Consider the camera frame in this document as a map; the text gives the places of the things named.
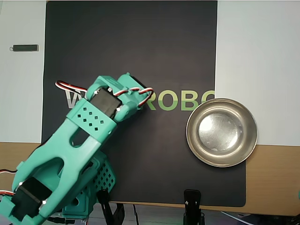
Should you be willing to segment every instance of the black clip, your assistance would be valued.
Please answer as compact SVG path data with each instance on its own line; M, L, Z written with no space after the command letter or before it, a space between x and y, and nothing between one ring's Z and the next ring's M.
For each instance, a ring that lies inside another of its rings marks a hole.
M102 206L103 215L107 225L121 225L125 218L124 205L117 203L117 209L112 213L109 206L109 193L107 189L97 192L97 199Z
M184 202L186 212L183 216L183 225L205 225L204 214L200 207L201 193L198 190L185 190Z

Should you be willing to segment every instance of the robotic arm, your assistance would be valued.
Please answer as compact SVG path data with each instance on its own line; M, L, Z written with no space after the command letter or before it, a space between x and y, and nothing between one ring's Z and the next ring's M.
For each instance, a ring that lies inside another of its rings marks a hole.
M17 166L14 195L2 198L0 213L15 225L40 225L59 210L65 218L88 218L96 193L110 192L116 182L99 149L152 93L129 73L118 80L99 76L46 143ZM89 136L74 146L72 139L80 129Z

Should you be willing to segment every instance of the stainless steel bowl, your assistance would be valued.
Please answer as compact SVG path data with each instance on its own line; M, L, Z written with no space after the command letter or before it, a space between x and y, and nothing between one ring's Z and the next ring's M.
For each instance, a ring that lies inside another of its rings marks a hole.
M244 161L257 141L255 120L242 104L215 98L199 105L187 121L187 142L201 161L229 167Z

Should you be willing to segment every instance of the green letter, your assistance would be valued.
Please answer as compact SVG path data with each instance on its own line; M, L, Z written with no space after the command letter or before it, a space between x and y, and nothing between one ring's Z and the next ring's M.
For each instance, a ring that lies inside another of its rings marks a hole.
M167 94L171 95L173 98L173 103L171 106L165 106L163 103L164 96ZM175 109L177 104L178 104L178 97L177 97L176 93L172 90L164 90L158 96L158 105L160 106L161 109L163 109L165 111L171 111L171 110Z
M181 110L182 111L192 111L198 106L196 99L198 98L198 93L194 90L182 90L181 91ZM193 103L192 107L187 107L186 102Z
M155 94L155 92L154 92L154 93L152 94L151 98L149 98L148 101L147 101L147 104L148 104L148 106L149 106L149 108L150 108L151 110L156 110L156 108L155 108L154 105L152 104L152 102L155 100L155 98L156 98L156 94Z
M207 99L208 95L215 95L215 91L214 91L214 90L208 90L208 91L206 91L206 92L202 95L201 103L206 102L206 99Z

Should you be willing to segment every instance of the wooden table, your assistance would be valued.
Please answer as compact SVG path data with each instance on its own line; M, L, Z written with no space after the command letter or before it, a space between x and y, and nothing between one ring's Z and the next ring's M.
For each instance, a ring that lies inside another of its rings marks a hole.
M15 170L27 159L38 143L0 142L1 169ZM14 176L0 175L0 189L10 190ZM206 210L223 210L270 215L295 216L300 213L300 147L258 145L247 159L247 199L244 207L202 206ZM178 204L140 203L169 207Z

